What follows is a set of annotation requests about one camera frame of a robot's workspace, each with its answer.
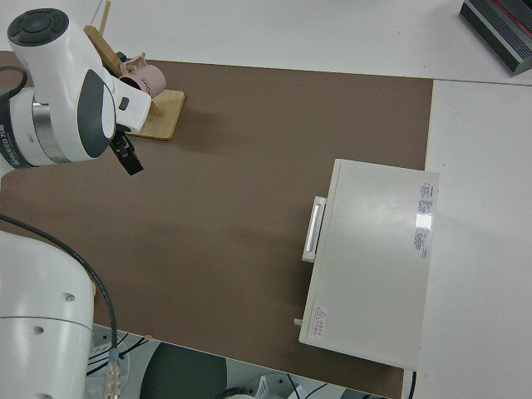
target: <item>sticker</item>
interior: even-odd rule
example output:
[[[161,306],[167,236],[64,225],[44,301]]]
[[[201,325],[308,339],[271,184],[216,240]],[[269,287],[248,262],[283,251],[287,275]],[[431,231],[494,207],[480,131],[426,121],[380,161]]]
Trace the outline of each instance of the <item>sticker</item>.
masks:
[[[414,256],[416,258],[426,258],[431,237],[434,195],[434,185],[423,183],[417,203],[416,229],[414,230]]]
[[[323,332],[325,331],[325,322],[327,321],[327,313],[328,309],[324,306],[316,306],[314,308],[313,329],[311,331],[312,338],[323,338]]]

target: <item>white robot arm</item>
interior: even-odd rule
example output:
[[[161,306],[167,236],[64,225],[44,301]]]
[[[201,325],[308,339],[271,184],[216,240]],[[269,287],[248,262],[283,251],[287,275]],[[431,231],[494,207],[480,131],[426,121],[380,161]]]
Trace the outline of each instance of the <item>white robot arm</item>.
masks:
[[[35,86],[11,98],[0,121],[0,151],[12,168],[94,159],[109,146],[117,125],[133,132],[142,127],[150,97],[111,76],[64,12],[25,12],[7,34]]]
[[[55,9],[25,12],[8,37],[35,88],[0,94],[0,179],[14,169],[95,159],[109,145],[130,174],[142,169],[124,132],[142,127],[150,97],[111,76],[73,20]],[[82,399],[90,279],[34,239],[0,231],[0,254],[1,396]],[[109,388],[106,397],[117,398]]]

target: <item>mug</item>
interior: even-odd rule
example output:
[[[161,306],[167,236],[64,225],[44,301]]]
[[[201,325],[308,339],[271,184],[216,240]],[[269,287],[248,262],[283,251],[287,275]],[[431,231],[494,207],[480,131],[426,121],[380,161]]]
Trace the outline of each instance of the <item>mug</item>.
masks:
[[[151,98],[162,93],[166,88],[163,72],[155,65],[148,65],[145,53],[120,64],[120,80],[129,86],[142,90]]]

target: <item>wooden mug holder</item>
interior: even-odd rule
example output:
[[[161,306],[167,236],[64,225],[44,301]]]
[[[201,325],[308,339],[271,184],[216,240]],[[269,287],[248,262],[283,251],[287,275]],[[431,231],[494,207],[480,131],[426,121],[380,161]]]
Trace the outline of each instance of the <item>wooden mug holder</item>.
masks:
[[[101,61],[106,65],[114,77],[120,77],[121,60],[113,52],[106,39],[95,27],[87,25],[83,29],[92,45],[100,55]],[[177,120],[185,102],[185,94],[177,90],[164,90],[152,99],[148,117],[138,133],[128,133],[149,139],[169,140],[174,134]]]

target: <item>white tabletop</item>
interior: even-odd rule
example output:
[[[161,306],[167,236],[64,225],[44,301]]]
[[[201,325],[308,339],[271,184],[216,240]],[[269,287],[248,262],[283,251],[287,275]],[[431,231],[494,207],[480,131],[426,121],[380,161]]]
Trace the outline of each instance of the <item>white tabletop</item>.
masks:
[[[530,397],[532,89],[436,81],[440,173],[416,397]]]
[[[83,26],[98,3],[2,0],[0,23],[46,4]],[[104,36],[128,56],[452,80],[435,81],[431,106],[426,168],[441,174],[441,192],[416,397],[528,397],[532,89],[508,85],[532,84],[532,71],[510,78],[460,8],[459,0],[113,0]],[[0,49],[9,49],[4,37]]]

